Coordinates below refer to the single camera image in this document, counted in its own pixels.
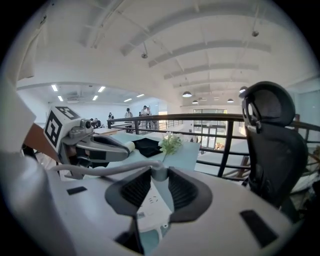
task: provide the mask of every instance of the camera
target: camera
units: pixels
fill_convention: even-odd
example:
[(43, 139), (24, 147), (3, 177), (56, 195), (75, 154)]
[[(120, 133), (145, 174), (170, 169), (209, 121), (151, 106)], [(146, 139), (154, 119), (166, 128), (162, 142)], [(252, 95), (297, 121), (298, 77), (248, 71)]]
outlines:
[(88, 119), (82, 119), (80, 121), (80, 126), (73, 127), (69, 131), (69, 137), (71, 139), (75, 139), (78, 137), (84, 137), (86, 135), (92, 134), (94, 132), (94, 128), (91, 126), (91, 122)]

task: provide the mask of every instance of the ceiling beam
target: ceiling beam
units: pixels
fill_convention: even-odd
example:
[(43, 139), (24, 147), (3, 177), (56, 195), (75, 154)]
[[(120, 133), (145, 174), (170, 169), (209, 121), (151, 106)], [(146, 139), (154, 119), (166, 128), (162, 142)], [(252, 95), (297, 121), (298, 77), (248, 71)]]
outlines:
[(195, 91), (193, 93), (194, 96), (201, 95), (219, 95), (220, 93), (234, 93), (239, 92), (239, 89), (228, 89), (228, 90), (208, 90), (208, 91)]
[(201, 85), (207, 85), (207, 84), (218, 84), (218, 83), (234, 83), (234, 84), (248, 84), (248, 79), (242, 79), (242, 78), (234, 78), (232, 81), (230, 81), (229, 78), (222, 78), (222, 79), (210, 79), (210, 80), (199, 80), (199, 81), (193, 81), (193, 82), (183, 82), (179, 84), (174, 84), (173, 88), (180, 88), (180, 87), (189, 87), (189, 86), (201, 86)]
[(193, 0), (193, 6), (196, 13), (200, 12), (199, 10), (199, 0)]
[[(202, 51), (202, 50), (208, 50), (208, 49), (219, 49), (219, 48), (244, 48), (246, 47), (246, 42), (243, 42), (241, 40), (216, 40), (216, 41), (210, 41), (210, 42), (201, 42), (201, 43), (195, 43), (192, 45), (187, 45), (181, 48), (178, 48), (176, 50), (173, 50), (172, 53), (165, 53), (163, 55), (160, 55), (156, 57), (155, 59), (152, 59), (149, 61), (149, 68), (157, 65), (158, 63), (165, 62), (167, 60), (170, 60), (172, 58), (179, 57), (181, 55)], [(265, 53), (270, 54), (271, 53), (271, 46), (259, 43), (259, 42), (250, 42), (247, 46), (248, 49), (252, 50), (258, 50)]]
[(252, 70), (252, 71), (259, 71), (259, 65), (255, 64), (246, 64), (246, 63), (240, 63), (239, 65), (236, 65), (235, 63), (215, 63), (209, 65), (200, 65), (200, 66), (194, 66), (191, 68), (185, 68), (184, 71), (175, 71), (171, 72), (170, 74), (165, 74), (163, 76), (164, 80), (170, 79), (172, 77), (176, 78), (179, 76), (185, 76), (192, 73), (197, 73), (201, 71), (209, 71), (209, 70), (233, 70), (233, 69), (239, 69), (239, 70)]
[(95, 7), (101, 8), (102, 14), (100, 17), (98, 17), (97, 22), (95, 23), (95, 26), (93, 26), (94, 29), (92, 29), (86, 39), (86, 47), (90, 48), (98, 48), (98, 45), (100, 41), (105, 37), (105, 34), (111, 25), (110, 18), (112, 14), (120, 7), (120, 5), (125, 0), (112, 0), (110, 3), (106, 6), (106, 8), (101, 7), (100, 5), (97, 5), (96, 1), (88, 1), (87, 2)]
[[(245, 3), (235, 3), (235, 2), (217, 2), (209, 5), (199, 6), (201, 9), (200, 12), (195, 12), (194, 7), (183, 9), (181, 11), (175, 12), (169, 16), (164, 17), (163, 19), (153, 23), (148, 27), (149, 36), (145, 33), (137, 34), (130, 43), (125, 44), (121, 47), (121, 52), (123, 56), (127, 56), (133, 51), (135, 47), (142, 44), (149, 37), (173, 27), (177, 24), (199, 19), (208, 16), (244, 16), (255, 18), (255, 13), (252, 11), (252, 6)], [(284, 21), (284, 19), (277, 13), (272, 12), (269, 16), (262, 16), (259, 14), (258, 19), (264, 19), (270, 23), (277, 24), (282, 27), (289, 27), (289, 25)]]

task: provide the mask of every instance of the chair headrest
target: chair headrest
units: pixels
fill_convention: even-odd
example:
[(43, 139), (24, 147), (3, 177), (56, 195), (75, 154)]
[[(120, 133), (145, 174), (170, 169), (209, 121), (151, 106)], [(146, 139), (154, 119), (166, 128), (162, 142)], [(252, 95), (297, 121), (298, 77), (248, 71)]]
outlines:
[[(289, 125), (295, 117), (295, 105), (289, 93), (280, 85), (258, 82), (239, 95), (242, 101), (244, 121), (255, 125), (256, 121), (277, 126)], [(249, 105), (253, 116), (249, 114)]]

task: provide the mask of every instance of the black pad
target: black pad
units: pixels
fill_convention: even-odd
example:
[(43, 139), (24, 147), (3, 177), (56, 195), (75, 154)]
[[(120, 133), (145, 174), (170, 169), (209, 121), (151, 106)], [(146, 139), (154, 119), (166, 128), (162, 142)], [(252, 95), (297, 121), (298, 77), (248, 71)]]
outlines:
[(67, 189), (66, 191), (68, 192), (69, 196), (86, 191), (87, 189), (84, 186), (78, 186), (75, 188), (70, 188)]
[(262, 248), (278, 238), (254, 210), (244, 210), (240, 212), (240, 216)]

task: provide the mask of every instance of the black mesh chair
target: black mesh chair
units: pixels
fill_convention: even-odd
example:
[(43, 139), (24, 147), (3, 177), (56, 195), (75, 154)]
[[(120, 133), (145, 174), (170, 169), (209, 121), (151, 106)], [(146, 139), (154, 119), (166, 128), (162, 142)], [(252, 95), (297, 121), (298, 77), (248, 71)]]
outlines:
[(240, 98), (251, 163), (250, 189), (280, 207), (308, 159), (304, 139), (285, 128), (294, 119), (294, 103), (285, 89), (268, 81), (249, 87)]

